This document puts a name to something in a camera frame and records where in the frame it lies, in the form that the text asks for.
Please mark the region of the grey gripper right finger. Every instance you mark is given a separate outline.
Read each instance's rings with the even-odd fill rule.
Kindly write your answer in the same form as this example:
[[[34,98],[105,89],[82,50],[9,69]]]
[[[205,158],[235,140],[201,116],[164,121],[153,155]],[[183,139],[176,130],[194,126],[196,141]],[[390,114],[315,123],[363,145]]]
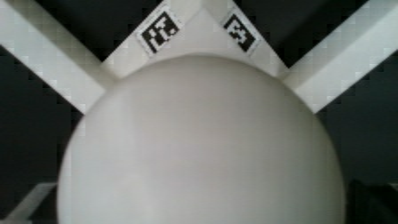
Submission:
[[[398,183],[388,183],[391,189],[395,190],[395,192],[398,193]]]

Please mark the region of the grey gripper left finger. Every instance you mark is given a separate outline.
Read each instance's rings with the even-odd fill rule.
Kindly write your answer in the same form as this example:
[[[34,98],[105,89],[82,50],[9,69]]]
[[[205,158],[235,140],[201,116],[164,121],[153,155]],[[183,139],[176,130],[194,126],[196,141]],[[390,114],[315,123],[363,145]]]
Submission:
[[[9,215],[0,220],[0,224],[32,224],[31,216],[40,208],[40,205],[45,201],[45,198],[47,198],[56,186],[57,186],[56,182],[41,182],[34,186]]]

